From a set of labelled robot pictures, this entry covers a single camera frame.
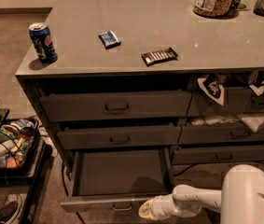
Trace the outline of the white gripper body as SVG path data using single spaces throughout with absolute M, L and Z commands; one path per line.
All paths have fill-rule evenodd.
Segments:
M 164 220 L 169 217 L 195 217 L 201 207 L 192 203 L 179 203 L 172 194 L 157 196 L 150 201 L 149 216 L 153 220 Z

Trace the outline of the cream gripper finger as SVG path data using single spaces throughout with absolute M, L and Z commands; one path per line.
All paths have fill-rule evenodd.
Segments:
M 151 214 L 151 201 L 150 200 L 144 202 L 140 206 L 139 211 L 138 211 L 138 215 L 141 218 L 153 220 L 153 215 Z

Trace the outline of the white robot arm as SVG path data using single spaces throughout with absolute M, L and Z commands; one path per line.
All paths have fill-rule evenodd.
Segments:
M 178 185 L 172 193 L 142 204 L 139 216 L 150 220 L 195 217 L 203 208 L 219 213 L 220 224 L 264 224 L 264 172 L 236 165 L 227 172 L 221 190 Z

